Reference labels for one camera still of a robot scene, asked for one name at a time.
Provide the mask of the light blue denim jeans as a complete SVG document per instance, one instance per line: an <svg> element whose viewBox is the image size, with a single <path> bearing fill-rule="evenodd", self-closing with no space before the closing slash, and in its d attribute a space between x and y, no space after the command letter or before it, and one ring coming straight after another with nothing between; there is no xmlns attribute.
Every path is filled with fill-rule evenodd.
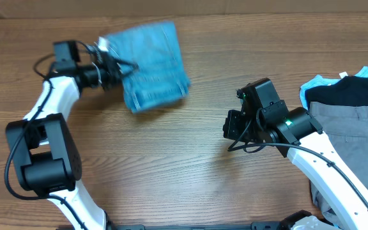
<svg viewBox="0 0 368 230"><path fill-rule="evenodd" d="M132 113L173 104L188 96L190 79L173 21L104 35L99 37L98 46L115 58L139 65L138 71L122 79L125 104Z"/></svg>

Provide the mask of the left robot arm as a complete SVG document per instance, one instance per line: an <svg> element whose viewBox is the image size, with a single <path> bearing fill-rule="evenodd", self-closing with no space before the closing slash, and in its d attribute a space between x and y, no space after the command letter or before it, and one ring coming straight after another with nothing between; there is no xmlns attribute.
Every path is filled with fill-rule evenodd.
<svg viewBox="0 0 368 230"><path fill-rule="evenodd" d="M4 184L15 198L48 200L55 204L74 229L115 229L107 212L90 196L82 178L79 151L68 129L67 118L85 88L110 89L121 83L121 66L136 71L137 64L112 57L98 47L86 49L91 62L80 65L77 45L57 44L43 78L43 91L34 107L18 121L7 124L10 153L4 167Z"/></svg>

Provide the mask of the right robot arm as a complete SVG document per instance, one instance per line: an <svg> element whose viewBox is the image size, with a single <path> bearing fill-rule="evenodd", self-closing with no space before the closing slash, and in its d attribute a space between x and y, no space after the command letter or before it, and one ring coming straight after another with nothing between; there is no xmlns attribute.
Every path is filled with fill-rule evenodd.
<svg viewBox="0 0 368 230"><path fill-rule="evenodd" d="M306 109L258 109L255 116L230 110L223 131L240 149L276 147L319 190L343 229L368 229L368 190Z"/></svg>

